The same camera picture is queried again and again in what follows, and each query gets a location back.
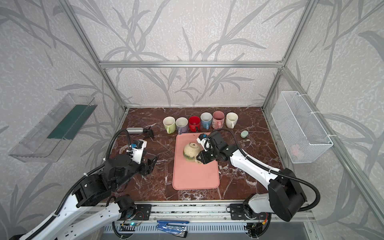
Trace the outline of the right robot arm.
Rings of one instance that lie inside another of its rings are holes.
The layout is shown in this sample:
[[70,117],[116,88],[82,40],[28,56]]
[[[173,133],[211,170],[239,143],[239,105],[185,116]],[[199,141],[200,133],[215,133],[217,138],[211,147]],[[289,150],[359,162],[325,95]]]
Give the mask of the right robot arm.
[[229,145],[220,130],[200,134],[197,142],[203,147],[197,156],[199,162],[205,165],[213,161],[229,161],[267,189],[266,194],[255,194],[243,202],[250,219],[256,214],[269,213],[289,222],[296,213],[313,209],[321,200],[320,191],[313,184],[297,178],[288,168],[273,168],[252,157],[238,141]]

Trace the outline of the beige teapot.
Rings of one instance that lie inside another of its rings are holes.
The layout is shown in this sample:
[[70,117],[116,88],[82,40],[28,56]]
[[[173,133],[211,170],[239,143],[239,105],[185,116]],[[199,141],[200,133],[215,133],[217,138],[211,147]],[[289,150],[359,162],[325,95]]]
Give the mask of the beige teapot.
[[187,162],[201,164],[201,162],[197,160],[197,156],[200,152],[200,146],[197,143],[191,142],[185,145],[183,149],[183,156]]

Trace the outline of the green mug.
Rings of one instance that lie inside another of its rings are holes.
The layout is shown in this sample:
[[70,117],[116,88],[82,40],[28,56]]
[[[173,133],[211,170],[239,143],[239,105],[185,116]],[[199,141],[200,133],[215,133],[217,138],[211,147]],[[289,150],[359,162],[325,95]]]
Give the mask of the green mug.
[[176,120],[174,117],[166,117],[163,119],[163,125],[167,134],[173,134],[176,131]]

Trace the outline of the blue mug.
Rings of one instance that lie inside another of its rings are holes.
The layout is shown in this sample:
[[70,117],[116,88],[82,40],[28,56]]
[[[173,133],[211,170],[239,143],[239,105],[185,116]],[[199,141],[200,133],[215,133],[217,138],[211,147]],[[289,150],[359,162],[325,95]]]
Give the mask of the blue mug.
[[201,127],[209,130],[212,124],[213,116],[211,113],[204,112],[200,116],[201,119]]

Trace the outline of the white mug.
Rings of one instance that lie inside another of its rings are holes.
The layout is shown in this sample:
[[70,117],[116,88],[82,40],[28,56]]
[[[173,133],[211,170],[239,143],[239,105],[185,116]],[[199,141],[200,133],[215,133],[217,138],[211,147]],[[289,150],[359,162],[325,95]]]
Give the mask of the white mug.
[[239,119],[239,116],[236,113],[228,113],[226,115],[226,126],[229,129],[234,129],[235,125],[237,124]]

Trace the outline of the pink plastic tray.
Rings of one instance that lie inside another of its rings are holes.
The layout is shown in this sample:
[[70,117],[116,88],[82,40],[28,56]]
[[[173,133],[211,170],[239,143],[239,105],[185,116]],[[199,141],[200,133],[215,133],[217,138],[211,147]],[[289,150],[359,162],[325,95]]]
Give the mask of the pink plastic tray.
[[173,188],[175,190],[215,189],[220,185],[218,163],[198,164],[188,161],[184,155],[184,147],[194,144],[199,151],[203,150],[198,143],[199,133],[181,134],[176,137],[174,157]]

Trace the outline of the purple mug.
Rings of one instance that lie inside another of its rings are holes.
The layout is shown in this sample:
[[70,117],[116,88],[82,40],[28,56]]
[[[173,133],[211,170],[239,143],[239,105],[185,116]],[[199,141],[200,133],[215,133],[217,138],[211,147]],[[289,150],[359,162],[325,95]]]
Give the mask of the purple mug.
[[176,127],[178,131],[178,135],[184,134],[188,132],[189,129],[189,121],[185,117],[180,117],[176,120]]

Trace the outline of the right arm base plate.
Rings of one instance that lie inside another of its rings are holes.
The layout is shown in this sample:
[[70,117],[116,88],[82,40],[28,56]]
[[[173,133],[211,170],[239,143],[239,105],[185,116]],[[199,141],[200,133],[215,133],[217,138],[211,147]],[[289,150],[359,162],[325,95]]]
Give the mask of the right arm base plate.
[[264,221],[268,218],[267,213],[257,214],[250,207],[243,204],[230,204],[226,207],[226,211],[230,213],[232,220]]

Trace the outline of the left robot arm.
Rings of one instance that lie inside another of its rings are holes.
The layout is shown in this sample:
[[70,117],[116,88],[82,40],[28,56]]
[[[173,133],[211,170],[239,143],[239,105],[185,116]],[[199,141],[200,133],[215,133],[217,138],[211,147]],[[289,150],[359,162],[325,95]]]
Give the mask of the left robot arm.
[[158,161],[153,156],[146,161],[135,162],[129,154],[119,154],[107,159],[101,166],[86,173],[65,194],[58,208],[34,229],[13,240],[76,240],[116,222],[129,219],[136,214],[137,207],[129,195],[123,195],[99,212],[76,223],[85,212],[111,197],[134,175],[147,176]]

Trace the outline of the pink mug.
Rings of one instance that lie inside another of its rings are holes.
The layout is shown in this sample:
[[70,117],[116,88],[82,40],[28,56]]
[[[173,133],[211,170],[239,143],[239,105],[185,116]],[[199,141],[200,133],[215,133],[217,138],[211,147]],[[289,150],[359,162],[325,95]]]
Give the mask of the pink mug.
[[225,121],[225,114],[222,111],[215,111],[213,113],[212,127],[217,130],[223,127]]

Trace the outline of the red mug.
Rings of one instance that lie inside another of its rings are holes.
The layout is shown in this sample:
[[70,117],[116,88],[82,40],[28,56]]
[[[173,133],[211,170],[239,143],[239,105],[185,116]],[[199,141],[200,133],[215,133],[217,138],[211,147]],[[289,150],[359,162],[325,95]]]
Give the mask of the red mug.
[[192,133],[197,133],[201,128],[201,119],[198,116],[192,116],[189,118],[189,128]]

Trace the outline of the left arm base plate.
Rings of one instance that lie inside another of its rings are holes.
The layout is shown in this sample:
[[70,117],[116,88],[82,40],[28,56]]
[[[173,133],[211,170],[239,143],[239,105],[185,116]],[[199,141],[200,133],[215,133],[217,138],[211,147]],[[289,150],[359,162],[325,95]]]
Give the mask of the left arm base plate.
[[138,204],[127,221],[148,221],[152,210],[151,204]]

